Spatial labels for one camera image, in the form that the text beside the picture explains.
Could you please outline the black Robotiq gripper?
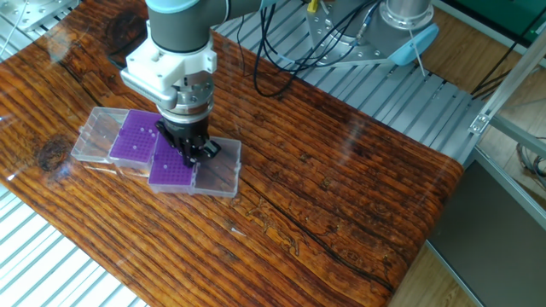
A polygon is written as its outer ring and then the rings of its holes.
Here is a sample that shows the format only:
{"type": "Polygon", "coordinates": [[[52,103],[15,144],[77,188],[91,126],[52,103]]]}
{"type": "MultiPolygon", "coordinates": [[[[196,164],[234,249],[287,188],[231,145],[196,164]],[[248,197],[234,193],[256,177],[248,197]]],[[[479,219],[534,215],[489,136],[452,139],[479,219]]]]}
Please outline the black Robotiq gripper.
{"type": "Polygon", "coordinates": [[[189,124],[160,118],[155,127],[169,146],[177,150],[187,167],[215,158],[222,149],[208,134],[208,117],[189,124]]]}

